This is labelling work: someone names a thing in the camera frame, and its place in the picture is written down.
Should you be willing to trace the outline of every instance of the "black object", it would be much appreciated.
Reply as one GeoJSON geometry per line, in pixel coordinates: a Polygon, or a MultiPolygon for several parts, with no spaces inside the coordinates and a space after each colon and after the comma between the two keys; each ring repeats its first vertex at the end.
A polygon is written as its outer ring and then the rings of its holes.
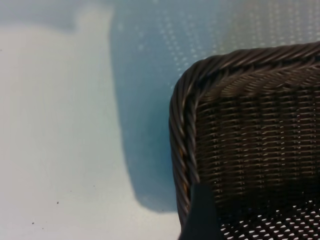
{"type": "Polygon", "coordinates": [[[319,42],[194,63],[169,131],[182,232],[202,183],[225,240],[320,239],[319,42]]]}
{"type": "Polygon", "coordinates": [[[192,186],[192,204],[179,240],[223,240],[209,185],[192,186]]]}

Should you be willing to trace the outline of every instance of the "white surface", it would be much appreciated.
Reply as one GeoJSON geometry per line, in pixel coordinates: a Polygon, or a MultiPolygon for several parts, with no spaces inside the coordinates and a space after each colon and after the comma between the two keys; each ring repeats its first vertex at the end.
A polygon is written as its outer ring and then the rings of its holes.
{"type": "Polygon", "coordinates": [[[320,40],[319,19],[320,1],[0,1],[0,240],[176,239],[179,75],[320,40]]]}
{"type": "Polygon", "coordinates": [[[71,33],[0,25],[1,240],[179,234],[176,213],[142,207],[128,177],[109,54],[113,13],[84,6],[71,33]]]}

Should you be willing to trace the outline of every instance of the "braided rim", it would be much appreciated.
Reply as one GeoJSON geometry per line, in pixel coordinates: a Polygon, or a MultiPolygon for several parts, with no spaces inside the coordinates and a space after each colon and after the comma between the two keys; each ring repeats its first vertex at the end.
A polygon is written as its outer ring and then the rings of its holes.
{"type": "Polygon", "coordinates": [[[200,182],[195,156],[196,110],[204,95],[226,78],[293,68],[296,71],[319,64],[320,42],[314,42],[241,49],[200,60],[184,72],[175,85],[169,108],[171,160],[182,228],[189,213],[191,185],[200,182]]]}

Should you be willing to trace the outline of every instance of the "wicker weave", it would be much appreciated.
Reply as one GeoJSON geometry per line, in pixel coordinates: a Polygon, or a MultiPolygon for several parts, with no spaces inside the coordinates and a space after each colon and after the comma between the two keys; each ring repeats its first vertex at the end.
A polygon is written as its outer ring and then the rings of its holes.
{"type": "Polygon", "coordinates": [[[320,239],[320,43],[238,50],[193,64],[170,102],[183,227],[207,183],[225,239],[320,239]]]}

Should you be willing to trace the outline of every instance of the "wicker basket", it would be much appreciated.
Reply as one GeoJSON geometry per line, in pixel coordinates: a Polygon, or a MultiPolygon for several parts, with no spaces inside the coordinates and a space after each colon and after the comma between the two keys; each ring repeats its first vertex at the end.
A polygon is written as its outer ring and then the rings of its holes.
{"type": "Polygon", "coordinates": [[[320,239],[320,43],[196,62],[169,130],[182,228],[191,186],[205,183],[224,239],[320,239]]]}

